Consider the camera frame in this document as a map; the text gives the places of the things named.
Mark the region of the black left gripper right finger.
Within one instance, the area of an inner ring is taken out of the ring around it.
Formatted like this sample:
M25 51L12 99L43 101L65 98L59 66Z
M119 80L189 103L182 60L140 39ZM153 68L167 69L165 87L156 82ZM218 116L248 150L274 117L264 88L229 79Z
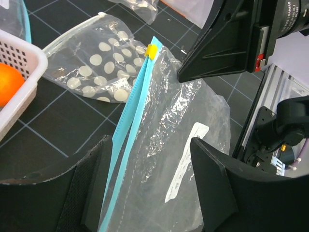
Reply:
M308 231L308 176L266 173L197 137L190 151L204 231Z

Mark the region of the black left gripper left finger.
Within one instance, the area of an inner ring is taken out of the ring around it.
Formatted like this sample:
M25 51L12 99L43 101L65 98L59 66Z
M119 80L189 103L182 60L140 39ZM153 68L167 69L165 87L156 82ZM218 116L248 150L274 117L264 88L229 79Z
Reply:
M2 180L1 231L98 231L111 152L112 138L105 135L87 152Z

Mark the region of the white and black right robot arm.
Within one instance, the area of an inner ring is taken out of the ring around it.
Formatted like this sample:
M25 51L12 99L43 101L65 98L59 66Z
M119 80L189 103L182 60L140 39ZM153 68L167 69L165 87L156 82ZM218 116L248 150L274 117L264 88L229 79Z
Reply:
M196 42L178 71L181 83L201 78L259 72L273 55L276 41L309 34L306 0L216 0ZM309 136L309 99L286 99L276 114L259 109L247 145L238 159L262 170L283 145Z

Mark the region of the clear zip bag teal zipper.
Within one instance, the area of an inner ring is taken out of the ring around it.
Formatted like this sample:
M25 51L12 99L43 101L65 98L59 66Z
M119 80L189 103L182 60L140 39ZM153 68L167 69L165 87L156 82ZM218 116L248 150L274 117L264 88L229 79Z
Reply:
M100 232L190 232L202 222L190 142L229 153L230 107L204 80L180 83L181 62L153 38L114 135Z

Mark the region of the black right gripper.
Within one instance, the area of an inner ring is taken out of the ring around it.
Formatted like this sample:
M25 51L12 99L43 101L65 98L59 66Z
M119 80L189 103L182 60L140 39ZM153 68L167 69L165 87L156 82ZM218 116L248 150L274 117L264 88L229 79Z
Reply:
M215 0L178 80L258 72L276 40L300 31L301 21L300 0Z

